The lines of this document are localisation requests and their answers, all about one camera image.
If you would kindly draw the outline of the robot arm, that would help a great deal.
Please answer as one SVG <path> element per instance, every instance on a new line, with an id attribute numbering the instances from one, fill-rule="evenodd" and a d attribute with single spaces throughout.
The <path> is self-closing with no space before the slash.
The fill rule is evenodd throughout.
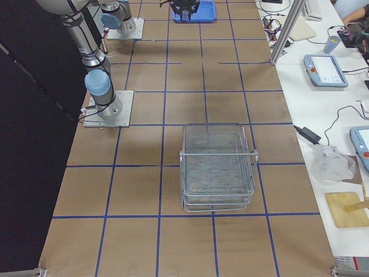
<path id="1" fill-rule="evenodd" d="M 58 16 L 69 31 L 87 70 L 84 79 L 86 89 L 95 103 L 92 116 L 102 119 L 105 126 L 114 126 L 122 113 L 123 103 L 114 91 L 110 62 L 99 49 L 82 11 L 88 6 L 105 8 L 107 15 L 114 16 L 121 8 L 117 1 L 37 1 L 45 11 Z"/>
<path id="2" fill-rule="evenodd" d="M 193 14 L 198 11 L 200 1 L 159 1 L 159 7 L 169 4 L 172 12 L 179 16 L 180 21 L 191 20 Z M 109 30 L 116 30 L 119 33 L 129 33 L 136 29 L 128 1 L 113 1 L 100 5 L 101 22 Z"/>

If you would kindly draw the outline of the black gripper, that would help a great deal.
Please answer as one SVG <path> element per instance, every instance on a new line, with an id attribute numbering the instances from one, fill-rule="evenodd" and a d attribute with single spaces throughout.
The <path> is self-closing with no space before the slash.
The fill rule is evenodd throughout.
<path id="1" fill-rule="evenodd" d="M 199 8 L 199 1 L 196 0 L 174 0 L 173 4 L 171 5 L 171 8 L 173 10 L 173 13 L 178 16 L 178 19 L 182 21 L 182 12 L 183 7 L 190 7 L 189 8 L 189 21 L 192 18 L 192 15 L 196 14 Z"/>

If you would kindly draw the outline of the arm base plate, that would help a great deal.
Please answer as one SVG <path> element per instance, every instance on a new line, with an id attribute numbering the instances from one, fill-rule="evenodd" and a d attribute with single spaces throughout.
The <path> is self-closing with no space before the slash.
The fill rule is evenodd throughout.
<path id="1" fill-rule="evenodd" d="M 141 40 L 144 29 L 144 18 L 132 17 L 124 21 L 118 29 L 108 32 L 108 40 Z"/>
<path id="2" fill-rule="evenodd" d="M 95 101 L 90 97 L 85 118 L 82 119 L 85 128 L 115 128 L 130 126 L 131 109 L 134 91 L 115 91 L 115 100 L 104 111 L 97 113 Z"/>

